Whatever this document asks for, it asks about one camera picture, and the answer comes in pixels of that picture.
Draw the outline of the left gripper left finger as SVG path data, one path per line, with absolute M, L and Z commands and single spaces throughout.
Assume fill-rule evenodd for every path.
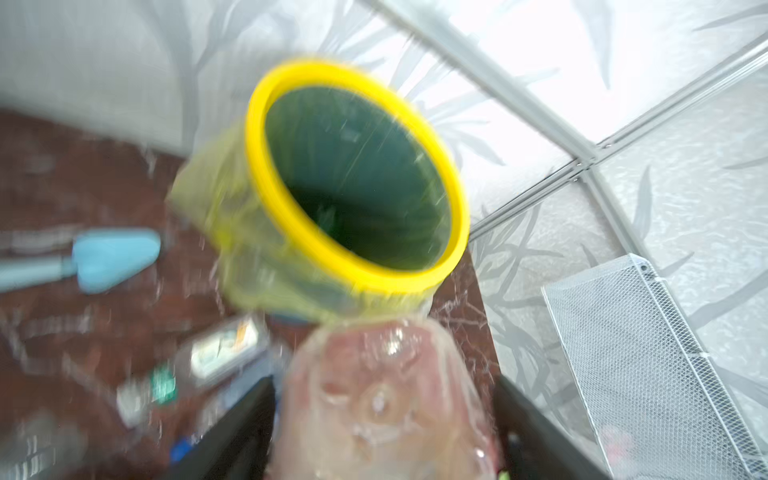
M 262 479 L 268 464 L 276 405 L 273 378 L 261 379 L 162 477 Z

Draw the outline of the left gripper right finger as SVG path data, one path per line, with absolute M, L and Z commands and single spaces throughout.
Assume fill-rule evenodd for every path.
M 503 375 L 493 387 L 493 416 L 511 479 L 608 477 Z

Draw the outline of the yellow plastic bin liner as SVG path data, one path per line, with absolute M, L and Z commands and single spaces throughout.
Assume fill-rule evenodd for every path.
M 242 122 L 188 159 L 167 200 L 218 252 L 219 290 L 240 311 L 334 324 L 425 315 L 432 306 L 434 288 L 377 295 L 311 264 L 269 219 L 253 187 Z

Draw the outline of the teal bin with yellow rim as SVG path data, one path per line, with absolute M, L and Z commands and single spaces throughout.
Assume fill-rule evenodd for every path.
M 467 247 L 469 206 L 414 107 L 357 69 L 294 60 L 255 87 L 243 140 L 265 218 L 260 309 L 330 323 L 430 305 Z

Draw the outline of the square clear bottle blue cap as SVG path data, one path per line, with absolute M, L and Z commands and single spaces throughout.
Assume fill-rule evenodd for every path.
M 271 344 L 265 352 L 219 387 L 197 414 L 192 433 L 182 436 L 171 448 L 170 462 L 178 463 L 188 454 L 260 380 L 271 377 L 275 401 L 279 404 L 284 375 L 292 359 L 283 342 Z

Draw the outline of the clear bottle green cap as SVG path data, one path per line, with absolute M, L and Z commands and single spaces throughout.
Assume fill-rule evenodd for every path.
M 189 339 L 142 377 L 116 390 L 118 414 L 135 428 L 150 412 L 197 396 L 238 373 L 266 352 L 271 334 L 260 314 L 226 319 Z

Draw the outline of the light blue garden trowel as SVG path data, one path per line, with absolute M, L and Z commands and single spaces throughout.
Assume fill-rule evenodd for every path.
M 161 237 L 152 229 L 87 230 L 75 237 L 68 255 L 3 259 L 1 291 L 74 277 L 81 292 L 103 293 L 153 265 L 161 248 Z

